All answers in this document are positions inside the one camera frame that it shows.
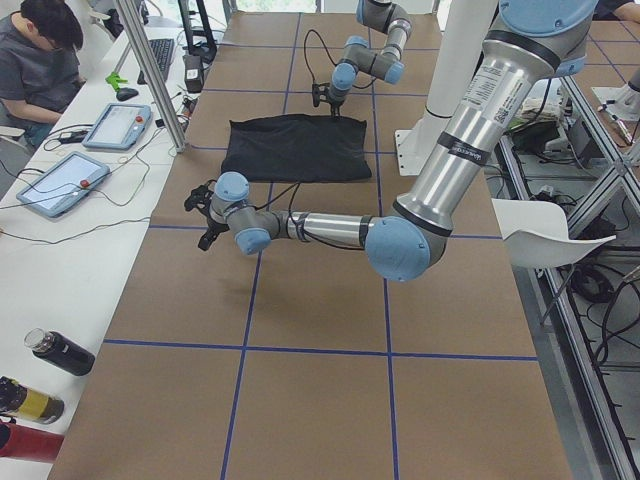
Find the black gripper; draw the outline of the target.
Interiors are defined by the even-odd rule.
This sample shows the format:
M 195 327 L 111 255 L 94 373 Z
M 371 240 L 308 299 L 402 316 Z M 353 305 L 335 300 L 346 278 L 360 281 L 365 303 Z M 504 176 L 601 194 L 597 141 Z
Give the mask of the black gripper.
M 206 217 L 208 229 L 198 241 L 198 248 L 202 251 L 208 251 L 220 233 L 229 231 L 227 224 L 218 222 L 210 213 L 213 194 L 210 183 L 204 183 L 194 188 L 184 201 L 184 209 L 187 212 L 197 209 Z
M 331 118 L 336 120 L 340 118 L 341 105 L 344 103 L 347 90 L 341 90 L 329 82 L 313 83 L 311 87 L 312 104 L 319 107 L 321 103 L 330 105 Z

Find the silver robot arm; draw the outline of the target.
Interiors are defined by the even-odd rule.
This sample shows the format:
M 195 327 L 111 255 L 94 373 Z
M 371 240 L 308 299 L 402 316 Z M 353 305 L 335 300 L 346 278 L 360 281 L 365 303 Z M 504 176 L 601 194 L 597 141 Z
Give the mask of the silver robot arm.
M 344 45 L 342 57 L 334 66 L 329 82 L 312 80 L 312 103 L 330 105 L 332 117 L 340 116 L 340 107 L 354 87 L 356 77 L 363 72 L 373 81 L 382 80 L 397 84 L 405 70 L 402 63 L 404 47 L 412 33 L 409 14 L 400 5 L 391 1 L 359 1 L 356 9 L 357 21 L 386 36 L 383 48 L 376 52 L 363 37 L 352 35 Z
M 202 250 L 223 232 L 253 255 L 279 238 L 362 250 L 384 278 L 409 281 L 443 255 L 452 215 L 534 84 L 584 64 L 592 1 L 503 1 L 483 43 L 483 61 L 438 135 L 412 188 L 386 217 L 255 206 L 253 181 L 295 184 L 363 180 L 366 125 L 337 113 L 235 122 L 218 179 L 194 189 L 186 210 L 207 220 Z

